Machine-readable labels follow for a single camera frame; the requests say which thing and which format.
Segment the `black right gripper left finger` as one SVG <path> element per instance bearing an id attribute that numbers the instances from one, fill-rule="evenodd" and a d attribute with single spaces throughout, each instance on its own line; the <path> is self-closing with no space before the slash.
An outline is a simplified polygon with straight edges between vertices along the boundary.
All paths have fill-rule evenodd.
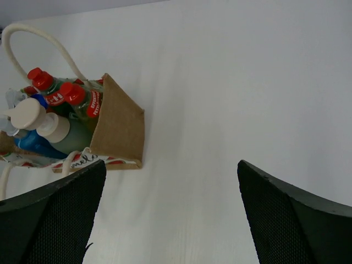
<path id="1" fill-rule="evenodd" d="M 1 201 L 1 263 L 82 263 L 106 173 L 99 160 Z"/>

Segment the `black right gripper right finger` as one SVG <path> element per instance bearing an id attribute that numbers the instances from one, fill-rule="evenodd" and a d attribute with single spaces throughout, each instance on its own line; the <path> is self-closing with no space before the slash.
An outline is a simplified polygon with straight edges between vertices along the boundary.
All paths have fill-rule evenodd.
<path id="1" fill-rule="evenodd" d="M 260 263 L 351 263 L 351 207 L 241 160 L 239 189 Z"/>

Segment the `blue orange pump bottle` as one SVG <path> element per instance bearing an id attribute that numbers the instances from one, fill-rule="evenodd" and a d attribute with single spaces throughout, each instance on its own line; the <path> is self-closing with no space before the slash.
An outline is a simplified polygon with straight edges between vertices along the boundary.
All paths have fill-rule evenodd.
<path id="1" fill-rule="evenodd" d="M 15 128 L 8 117 L 1 116 L 1 131 L 14 140 L 15 146 L 21 150 L 34 152 L 48 158 L 62 160 L 66 154 L 56 150 L 51 144 L 39 136 L 36 130 L 25 130 Z"/>

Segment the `grey-green pump soap bottle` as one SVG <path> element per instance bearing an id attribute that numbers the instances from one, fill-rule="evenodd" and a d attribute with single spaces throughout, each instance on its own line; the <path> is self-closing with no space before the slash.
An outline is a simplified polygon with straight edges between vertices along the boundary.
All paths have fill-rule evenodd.
<path id="1" fill-rule="evenodd" d="M 19 102 L 3 114 L 10 118 L 17 129 L 36 131 L 54 149 L 68 155 L 73 151 L 83 151 L 90 146 L 92 132 L 77 120 L 68 119 L 46 109 L 34 98 Z"/>

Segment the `yellow dish soap bottle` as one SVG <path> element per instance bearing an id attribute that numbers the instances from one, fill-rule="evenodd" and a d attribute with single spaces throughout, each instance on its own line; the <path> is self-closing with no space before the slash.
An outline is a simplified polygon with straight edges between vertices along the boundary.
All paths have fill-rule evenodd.
<path id="1" fill-rule="evenodd" d="M 87 90 L 70 82 L 63 83 L 59 92 L 65 101 L 72 106 L 79 119 L 89 130 L 94 132 L 100 115 L 103 93 L 96 90 Z"/>

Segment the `large green dish soap bottle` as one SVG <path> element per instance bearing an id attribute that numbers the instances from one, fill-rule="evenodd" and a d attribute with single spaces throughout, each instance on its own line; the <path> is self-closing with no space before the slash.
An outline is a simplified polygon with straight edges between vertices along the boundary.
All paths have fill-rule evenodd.
<path id="1" fill-rule="evenodd" d="M 68 119 L 78 120 L 78 116 L 72 106 L 66 102 L 60 93 L 61 86 L 67 83 L 68 80 L 55 78 L 40 68 L 29 71 L 27 78 L 31 81 L 32 86 L 39 90 L 39 93 L 44 97 L 51 112 Z"/>

